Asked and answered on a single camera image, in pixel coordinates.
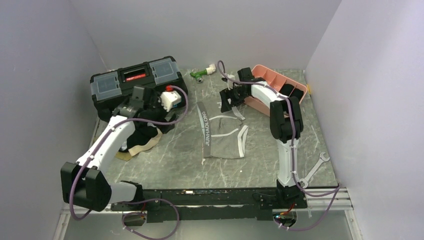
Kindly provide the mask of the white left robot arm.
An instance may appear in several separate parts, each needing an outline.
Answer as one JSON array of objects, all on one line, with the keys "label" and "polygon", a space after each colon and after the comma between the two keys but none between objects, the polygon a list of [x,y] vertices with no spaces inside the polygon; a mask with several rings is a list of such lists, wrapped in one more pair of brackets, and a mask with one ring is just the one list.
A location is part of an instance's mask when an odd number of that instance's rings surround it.
[{"label": "white left robot arm", "polygon": [[65,162],[60,169],[63,201],[70,212],[75,207],[88,212],[103,211],[111,204],[125,204],[131,210],[144,203],[144,190],[140,183],[121,181],[109,183],[104,172],[108,170],[116,153],[137,129],[138,123],[154,126],[172,126],[180,122],[188,112],[186,106],[179,118],[161,120],[177,104],[188,101],[188,94],[181,87],[168,85],[164,91],[136,86],[112,111],[108,125],[99,138],[75,162]]}]

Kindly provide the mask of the grey boxer briefs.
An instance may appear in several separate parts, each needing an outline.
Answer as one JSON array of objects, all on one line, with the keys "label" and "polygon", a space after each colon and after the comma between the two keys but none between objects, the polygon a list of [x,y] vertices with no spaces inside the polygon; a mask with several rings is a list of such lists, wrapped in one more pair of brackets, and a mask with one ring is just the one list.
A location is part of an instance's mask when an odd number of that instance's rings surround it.
[{"label": "grey boxer briefs", "polygon": [[196,103],[203,134],[203,158],[240,159],[246,154],[249,126],[236,107],[221,112],[217,100]]}]

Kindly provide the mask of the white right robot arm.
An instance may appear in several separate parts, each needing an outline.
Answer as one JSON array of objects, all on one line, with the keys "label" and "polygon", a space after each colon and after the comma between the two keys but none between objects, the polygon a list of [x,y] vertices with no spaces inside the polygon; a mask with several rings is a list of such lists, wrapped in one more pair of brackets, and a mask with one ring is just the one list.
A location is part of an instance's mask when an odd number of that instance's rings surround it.
[{"label": "white right robot arm", "polygon": [[238,71],[240,80],[231,79],[225,70],[217,70],[227,82],[220,91],[221,112],[225,113],[245,102],[248,97],[260,100],[269,109],[269,129],[278,148],[279,171],[276,181],[276,203],[287,208],[305,195],[297,173],[297,145],[304,129],[300,101],[288,97],[265,80],[252,75],[249,67]]}]

